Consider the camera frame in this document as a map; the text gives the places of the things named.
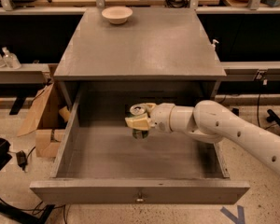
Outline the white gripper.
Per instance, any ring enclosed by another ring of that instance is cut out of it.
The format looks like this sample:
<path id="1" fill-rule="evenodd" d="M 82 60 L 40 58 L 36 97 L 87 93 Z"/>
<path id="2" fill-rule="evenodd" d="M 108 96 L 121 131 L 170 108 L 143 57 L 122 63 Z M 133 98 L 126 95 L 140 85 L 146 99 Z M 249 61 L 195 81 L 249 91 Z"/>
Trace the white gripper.
<path id="1" fill-rule="evenodd" d="M 129 128 L 148 131 L 152 127 L 159 132 L 170 133 L 172 131 L 170 127 L 170 116 L 175 107 L 174 104 L 163 103 L 156 105 L 154 103 L 144 103 L 144 106 L 146 112 L 150 113 L 150 117 L 148 114 L 143 114 L 126 118 L 125 121 Z"/>

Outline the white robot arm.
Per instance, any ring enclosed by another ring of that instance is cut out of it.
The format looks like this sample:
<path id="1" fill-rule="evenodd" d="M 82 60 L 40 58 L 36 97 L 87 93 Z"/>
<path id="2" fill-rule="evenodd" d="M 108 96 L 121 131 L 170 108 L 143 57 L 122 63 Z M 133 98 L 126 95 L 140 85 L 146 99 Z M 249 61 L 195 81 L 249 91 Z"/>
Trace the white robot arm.
<path id="1" fill-rule="evenodd" d="M 205 143 L 227 138 L 280 175 L 280 136 L 239 118 L 215 101 L 204 100 L 194 107 L 142 103 L 133 105 L 130 112 L 125 122 L 131 129 L 184 133 Z"/>

